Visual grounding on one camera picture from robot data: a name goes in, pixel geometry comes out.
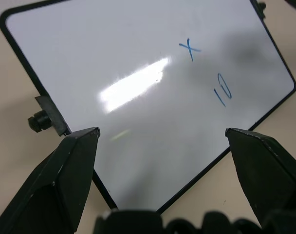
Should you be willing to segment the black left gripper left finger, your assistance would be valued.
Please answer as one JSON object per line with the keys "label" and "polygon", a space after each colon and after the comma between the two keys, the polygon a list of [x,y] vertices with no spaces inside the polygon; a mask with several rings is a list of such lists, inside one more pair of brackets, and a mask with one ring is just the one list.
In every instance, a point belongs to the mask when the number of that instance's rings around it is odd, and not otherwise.
{"label": "black left gripper left finger", "polygon": [[90,191],[99,128],[66,136],[0,216],[0,234],[73,234]]}

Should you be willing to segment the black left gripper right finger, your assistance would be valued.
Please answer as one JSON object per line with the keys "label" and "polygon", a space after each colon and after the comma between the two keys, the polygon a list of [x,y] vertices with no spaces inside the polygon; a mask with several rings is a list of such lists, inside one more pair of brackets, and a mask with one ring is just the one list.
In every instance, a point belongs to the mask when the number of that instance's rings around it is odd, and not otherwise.
{"label": "black left gripper right finger", "polygon": [[274,138],[225,131],[242,190],[264,230],[296,230],[296,160]]}

